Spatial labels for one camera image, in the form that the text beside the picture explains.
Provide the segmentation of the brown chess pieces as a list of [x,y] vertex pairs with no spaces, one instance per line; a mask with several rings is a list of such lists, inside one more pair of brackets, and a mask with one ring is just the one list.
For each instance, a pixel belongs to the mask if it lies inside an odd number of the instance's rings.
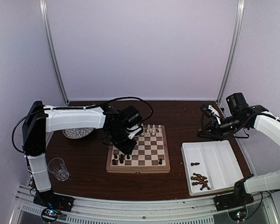
[[200,163],[199,163],[199,162],[195,162],[195,163],[192,162],[190,165],[193,167],[193,166],[198,166],[198,165],[200,165]]

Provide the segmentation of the wooden chess board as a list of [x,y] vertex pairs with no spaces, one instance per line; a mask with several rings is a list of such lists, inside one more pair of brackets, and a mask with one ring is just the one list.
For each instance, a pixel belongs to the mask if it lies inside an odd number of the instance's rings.
[[[123,164],[119,162],[119,156],[123,153],[116,147],[109,146],[106,163],[106,171],[108,173],[157,174],[170,172],[165,126],[162,137],[144,137],[139,135],[135,136],[134,139],[136,140],[136,146],[130,154],[129,160],[125,155]],[[162,165],[158,164],[160,158],[163,159]],[[113,159],[117,160],[117,165],[112,164]]]

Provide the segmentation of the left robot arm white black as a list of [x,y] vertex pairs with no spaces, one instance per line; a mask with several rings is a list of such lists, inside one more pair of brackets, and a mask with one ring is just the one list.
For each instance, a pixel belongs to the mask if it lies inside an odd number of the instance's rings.
[[[20,130],[23,147],[19,153],[35,158],[32,173],[39,198],[54,207],[57,193],[86,198],[111,200],[145,200],[149,196],[145,177],[108,177],[103,173],[105,139],[124,152],[131,152],[139,132],[140,113],[134,108],[115,110],[108,103],[86,107],[45,106],[32,104],[28,114],[12,123],[8,133],[15,137]],[[72,169],[64,184],[52,182],[45,153],[62,156]]]

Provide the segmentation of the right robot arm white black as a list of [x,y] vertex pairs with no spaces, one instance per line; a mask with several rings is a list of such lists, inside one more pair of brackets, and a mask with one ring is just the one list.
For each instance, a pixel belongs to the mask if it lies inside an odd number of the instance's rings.
[[[230,116],[222,118],[210,104],[200,107],[201,130],[199,138],[223,141],[229,137],[237,137],[240,131],[254,130],[251,146],[264,146],[268,152],[270,146],[280,149],[280,119],[262,105],[248,105],[243,93],[233,93],[226,98]],[[254,193],[280,191],[280,169],[266,174],[255,175],[237,181],[230,202],[240,206],[248,196]]]

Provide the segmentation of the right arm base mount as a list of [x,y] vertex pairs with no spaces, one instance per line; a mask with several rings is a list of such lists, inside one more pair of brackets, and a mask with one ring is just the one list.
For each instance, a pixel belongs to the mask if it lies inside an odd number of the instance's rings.
[[235,197],[234,194],[216,195],[214,197],[214,204],[217,211],[230,210],[236,207],[245,206],[253,203],[254,198],[252,195],[246,195],[244,197]]

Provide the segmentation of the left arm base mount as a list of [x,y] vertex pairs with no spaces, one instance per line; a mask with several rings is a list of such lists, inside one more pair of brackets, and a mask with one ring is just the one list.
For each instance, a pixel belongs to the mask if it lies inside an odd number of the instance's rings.
[[33,203],[58,211],[71,212],[74,198],[55,194],[52,188],[43,192],[35,188]]

